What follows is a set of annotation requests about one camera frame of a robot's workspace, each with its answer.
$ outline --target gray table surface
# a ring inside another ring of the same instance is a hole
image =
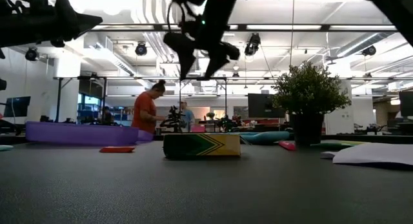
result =
[[[254,145],[170,161],[161,144],[0,152],[0,223],[413,223],[413,172]]]

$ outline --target black plant pot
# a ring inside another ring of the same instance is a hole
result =
[[[297,146],[309,146],[321,142],[323,114],[292,114],[290,122],[294,129],[294,140]]]

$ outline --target television screen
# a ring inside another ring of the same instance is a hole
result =
[[[413,116],[413,92],[399,92],[400,113],[403,117]]]
[[[282,108],[272,107],[270,94],[248,94],[248,117],[252,118],[284,118]]]
[[[30,97],[7,98],[5,117],[26,117]]]

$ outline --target orange shirt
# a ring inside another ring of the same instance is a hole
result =
[[[132,127],[137,127],[151,134],[154,133],[156,121],[142,120],[140,116],[141,110],[147,111],[151,116],[156,116],[156,106],[148,92],[143,92],[136,98]]]

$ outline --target purple bin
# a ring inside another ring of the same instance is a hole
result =
[[[153,135],[134,127],[75,125],[28,121],[26,139],[75,145],[125,146],[151,141]]]

